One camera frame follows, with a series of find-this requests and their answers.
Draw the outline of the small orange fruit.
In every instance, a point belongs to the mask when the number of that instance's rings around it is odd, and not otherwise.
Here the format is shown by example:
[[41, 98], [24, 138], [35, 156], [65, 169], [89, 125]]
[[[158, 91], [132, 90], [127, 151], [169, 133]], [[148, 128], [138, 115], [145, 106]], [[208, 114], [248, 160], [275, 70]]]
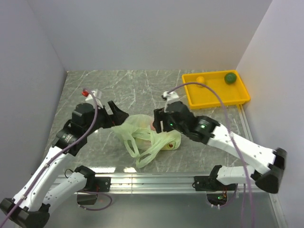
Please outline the small orange fruit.
[[196, 82], [198, 83], [197, 86], [198, 87], [202, 87], [202, 85], [206, 84], [206, 80], [203, 76], [199, 76], [196, 78]]

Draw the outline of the pale green plastic bag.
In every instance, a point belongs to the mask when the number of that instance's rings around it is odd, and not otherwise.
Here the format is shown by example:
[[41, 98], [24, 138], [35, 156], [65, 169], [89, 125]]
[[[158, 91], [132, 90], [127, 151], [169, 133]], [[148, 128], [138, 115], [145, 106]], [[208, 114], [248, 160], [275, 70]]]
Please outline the pale green plastic bag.
[[160, 151], [179, 148], [181, 133], [173, 130], [157, 133], [152, 125], [153, 118], [145, 114], [129, 116], [122, 125], [112, 127], [114, 134], [124, 144], [140, 169], [151, 163]]

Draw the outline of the dark green round fruit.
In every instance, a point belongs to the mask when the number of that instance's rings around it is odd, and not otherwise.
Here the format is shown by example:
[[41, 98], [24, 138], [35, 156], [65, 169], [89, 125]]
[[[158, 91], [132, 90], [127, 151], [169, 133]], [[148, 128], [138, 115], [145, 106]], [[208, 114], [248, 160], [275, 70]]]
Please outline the dark green round fruit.
[[237, 75], [235, 73], [229, 72], [224, 76], [224, 81], [228, 85], [235, 83], [236, 80], [237, 80]]

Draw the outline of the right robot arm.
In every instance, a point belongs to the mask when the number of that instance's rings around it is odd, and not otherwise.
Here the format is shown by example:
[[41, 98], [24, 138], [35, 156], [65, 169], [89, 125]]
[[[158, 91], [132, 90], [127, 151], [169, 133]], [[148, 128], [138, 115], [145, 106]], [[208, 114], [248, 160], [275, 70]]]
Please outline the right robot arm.
[[254, 184], [259, 189], [277, 194], [285, 172], [287, 152], [282, 148], [263, 147], [233, 132], [218, 121], [196, 116], [182, 102], [174, 102], [153, 111], [157, 133], [176, 130], [194, 142], [221, 149], [242, 161], [241, 166], [216, 165], [209, 176], [195, 176], [196, 191], [231, 190], [237, 184]]

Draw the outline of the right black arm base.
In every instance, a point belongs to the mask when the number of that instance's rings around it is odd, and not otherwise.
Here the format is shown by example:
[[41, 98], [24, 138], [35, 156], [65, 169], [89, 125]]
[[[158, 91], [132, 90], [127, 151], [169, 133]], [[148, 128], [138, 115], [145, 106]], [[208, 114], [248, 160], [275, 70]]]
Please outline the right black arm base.
[[207, 203], [212, 208], [221, 209], [238, 197], [237, 184], [224, 185], [209, 176], [194, 176], [192, 187], [195, 191], [206, 192]]

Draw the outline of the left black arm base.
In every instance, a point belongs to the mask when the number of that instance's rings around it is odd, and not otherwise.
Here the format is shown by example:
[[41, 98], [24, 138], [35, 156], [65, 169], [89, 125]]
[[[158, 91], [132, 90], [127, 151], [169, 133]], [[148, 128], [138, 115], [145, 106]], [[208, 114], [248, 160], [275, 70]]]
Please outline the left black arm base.
[[[104, 210], [111, 206], [113, 198], [107, 194], [110, 190], [111, 178], [94, 178], [88, 181], [83, 189], [77, 193], [77, 204], [79, 207], [89, 211]], [[88, 208], [87, 206], [95, 205], [98, 202], [99, 197], [105, 197], [108, 199], [108, 203], [101, 208]]]

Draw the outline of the yellow plastic tray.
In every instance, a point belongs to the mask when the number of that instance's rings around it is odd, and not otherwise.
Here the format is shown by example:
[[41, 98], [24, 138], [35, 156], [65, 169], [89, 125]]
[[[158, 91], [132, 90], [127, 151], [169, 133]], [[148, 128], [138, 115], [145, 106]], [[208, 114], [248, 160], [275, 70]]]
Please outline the yellow plastic tray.
[[[237, 75], [236, 82], [230, 85], [224, 81], [224, 76], [229, 72]], [[205, 78], [205, 85], [210, 87], [210, 89], [197, 86], [196, 78], [199, 76]], [[220, 103], [226, 106], [242, 105], [251, 99], [245, 84], [236, 70], [183, 74], [181, 78], [185, 84], [196, 83], [184, 87], [190, 109], [192, 110], [220, 107]]]

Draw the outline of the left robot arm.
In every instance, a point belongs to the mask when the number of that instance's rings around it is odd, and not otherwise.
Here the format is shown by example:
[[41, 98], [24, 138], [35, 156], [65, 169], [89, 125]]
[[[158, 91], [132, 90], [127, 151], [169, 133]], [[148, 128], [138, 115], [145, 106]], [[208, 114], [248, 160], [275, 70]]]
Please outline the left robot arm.
[[109, 190], [110, 179], [97, 181], [95, 172], [83, 165], [63, 183], [51, 187], [60, 171], [86, 145], [90, 134], [100, 128], [120, 126], [128, 118], [128, 113], [120, 110], [113, 101], [108, 104], [112, 114], [108, 114], [103, 105], [93, 103], [81, 103], [75, 107], [71, 119], [56, 134], [46, 157], [27, 184], [13, 198], [4, 198], [0, 203], [6, 220], [22, 228], [43, 228], [51, 213], [72, 194], [82, 190], [93, 193]]

